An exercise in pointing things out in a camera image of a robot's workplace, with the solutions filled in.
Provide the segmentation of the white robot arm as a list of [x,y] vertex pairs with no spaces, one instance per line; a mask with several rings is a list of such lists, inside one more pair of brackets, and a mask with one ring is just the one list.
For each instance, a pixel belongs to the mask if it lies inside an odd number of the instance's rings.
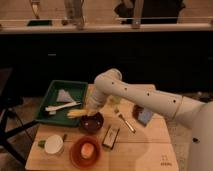
[[122,81],[112,68],[94,79],[86,108],[94,115],[104,107],[110,95],[119,96],[154,113],[172,118],[192,130],[188,171],[213,171],[213,101],[201,102],[183,95],[138,88]]

